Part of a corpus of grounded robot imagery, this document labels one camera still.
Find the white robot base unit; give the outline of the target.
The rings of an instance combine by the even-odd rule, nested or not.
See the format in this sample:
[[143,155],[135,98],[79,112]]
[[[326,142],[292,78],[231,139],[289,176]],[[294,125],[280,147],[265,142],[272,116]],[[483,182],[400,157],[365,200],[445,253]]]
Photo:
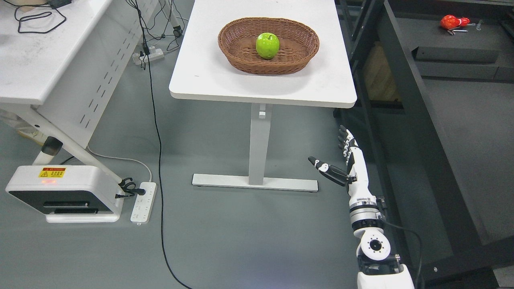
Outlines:
[[49,223],[115,222],[123,205],[118,182],[95,166],[19,166],[6,192]]

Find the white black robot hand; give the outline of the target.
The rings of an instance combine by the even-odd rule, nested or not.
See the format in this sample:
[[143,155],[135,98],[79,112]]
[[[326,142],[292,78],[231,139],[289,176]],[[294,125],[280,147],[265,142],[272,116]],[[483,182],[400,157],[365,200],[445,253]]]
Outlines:
[[365,158],[354,135],[345,126],[339,126],[339,148],[345,158],[346,168],[320,161],[314,156],[307,159],[319,173],[337,185],[347,187],[351,208],[357,205],[377,203],[376,196],[369,191],[369,178]]

